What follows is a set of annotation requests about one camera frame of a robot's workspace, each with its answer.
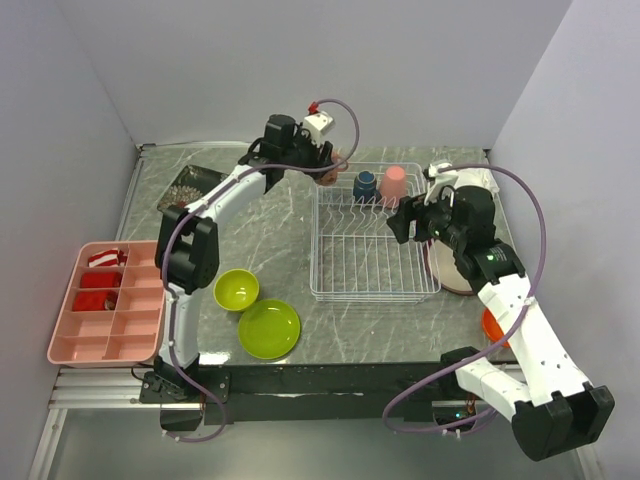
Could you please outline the pink plastic cup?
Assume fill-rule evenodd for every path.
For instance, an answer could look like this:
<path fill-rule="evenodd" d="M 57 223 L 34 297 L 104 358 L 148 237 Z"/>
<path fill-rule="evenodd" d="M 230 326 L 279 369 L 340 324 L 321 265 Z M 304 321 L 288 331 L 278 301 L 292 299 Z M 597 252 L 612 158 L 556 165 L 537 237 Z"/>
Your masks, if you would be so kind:
<path fill-rule="evenodd" d="M 407 193 L 407 175 L 403 167 L 390 166 L 379 184 L 380 202 L 386 208 L 396 208 Z"/>

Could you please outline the pink ceramic mug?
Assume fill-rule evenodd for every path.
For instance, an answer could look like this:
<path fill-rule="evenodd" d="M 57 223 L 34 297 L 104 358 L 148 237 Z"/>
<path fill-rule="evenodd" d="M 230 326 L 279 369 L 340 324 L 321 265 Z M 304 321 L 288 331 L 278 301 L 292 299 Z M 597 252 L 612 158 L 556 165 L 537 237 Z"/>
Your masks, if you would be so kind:
<path fill-rule="evenodd" d="M 332 186 L 338 180 L 340 173 L 346 171 L 349 168 L 349 163 L 345 160 L 337 151 L 333 151 L 331 154 L 331 161 L 334 168 L 323 173 L 317 180 L 316 184 L 326 187 Z"/>

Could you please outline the dark blue ceramic mug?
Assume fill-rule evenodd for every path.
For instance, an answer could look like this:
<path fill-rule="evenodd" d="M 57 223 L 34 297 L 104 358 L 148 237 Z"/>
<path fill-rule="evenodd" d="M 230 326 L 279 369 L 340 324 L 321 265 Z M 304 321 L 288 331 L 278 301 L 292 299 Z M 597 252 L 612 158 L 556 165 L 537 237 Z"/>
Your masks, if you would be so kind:
<path fill-rule="evenodd" d="M 361 171 L 354 178 L 353 196 L 356 201 L 368 202 L 376 197 L 377 180 L 370 171 Z"/>

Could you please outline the orange bowl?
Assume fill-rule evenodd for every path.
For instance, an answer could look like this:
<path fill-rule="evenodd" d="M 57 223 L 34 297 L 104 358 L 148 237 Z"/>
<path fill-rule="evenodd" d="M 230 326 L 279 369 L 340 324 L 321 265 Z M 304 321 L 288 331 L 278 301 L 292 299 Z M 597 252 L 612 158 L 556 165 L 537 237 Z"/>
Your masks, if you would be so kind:
<path fill-rule="evenodd" d="M 496 343 L 504 336 L 503 330 L 488 308 L 485 308 L 482 313 L 481 325 L 486 337 L 492 343 Z"/>

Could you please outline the green bowl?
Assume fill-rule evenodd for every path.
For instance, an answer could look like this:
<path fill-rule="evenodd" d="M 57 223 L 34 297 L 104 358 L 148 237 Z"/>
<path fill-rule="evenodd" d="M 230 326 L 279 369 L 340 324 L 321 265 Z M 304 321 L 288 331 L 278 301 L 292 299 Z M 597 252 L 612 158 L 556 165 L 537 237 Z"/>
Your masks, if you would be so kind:
<path fill-rule="evenodd" d="M 223 273 L 213 287 L 216 303 L 224 310 L 242 312 L 258 299 L 260 285 L 257 277 L 245 269 Z"/>

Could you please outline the green plate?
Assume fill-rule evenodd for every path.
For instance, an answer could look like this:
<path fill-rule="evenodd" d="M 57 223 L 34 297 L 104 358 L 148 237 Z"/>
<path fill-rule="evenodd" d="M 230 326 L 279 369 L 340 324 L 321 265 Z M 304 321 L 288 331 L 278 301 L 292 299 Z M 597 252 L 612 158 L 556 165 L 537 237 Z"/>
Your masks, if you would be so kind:
<path fill-rule="evenodd" d="M 263 299 L 247 309 L 238 322 L 243 349 L 260 360 L 287 355 L 301 334 L 300 318 L 293 307 L 278 299 Z"/>

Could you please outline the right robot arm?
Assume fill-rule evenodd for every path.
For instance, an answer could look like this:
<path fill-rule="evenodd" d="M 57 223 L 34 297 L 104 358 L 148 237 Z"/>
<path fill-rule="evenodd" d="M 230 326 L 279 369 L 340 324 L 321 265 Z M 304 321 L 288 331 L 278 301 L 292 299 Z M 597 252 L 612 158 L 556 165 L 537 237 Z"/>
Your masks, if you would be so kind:
<path fill-rule="evenodd" d="M 463 186 L 443 195 L 401 199 L 388 219 L 399 243 L 436 239 L 453 250 L 455 265 L 493 315 L 503 335 L 483 351 L 462 348 L 455 361 L 393 398 L 383 410 L 387 428 L 392 410 L 438 380 L 450 398 L 466 392 L 511 424 L 525 453 L 540 461 L 594 443 L 615 400 L 594 386 L 562 347 L 535 298 L 538 277 L 528 277 L 513 248 L 495 236 L 491 193 Z"/>

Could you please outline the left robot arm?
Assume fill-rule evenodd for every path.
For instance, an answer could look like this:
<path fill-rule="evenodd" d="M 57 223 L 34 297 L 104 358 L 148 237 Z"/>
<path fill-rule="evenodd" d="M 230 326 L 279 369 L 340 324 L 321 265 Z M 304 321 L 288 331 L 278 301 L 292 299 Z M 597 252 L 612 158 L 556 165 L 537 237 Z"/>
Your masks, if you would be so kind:
<path fill-rule="evenodd" d="M 165 290 L 164 333 L 153 371 L 176 401 L 193 399 L 200 388 L 197 331 L 202 290 L 220 265 L 219 233 L 243 207 L 271 190 L 287 169 L 318 179 L 334 166 L 325 136 L 333 118 L 324 111 L 301 122 L 274 114 L 238 164 L 219 184 L 185 207 L 162 216 L 156 266 Z"/>

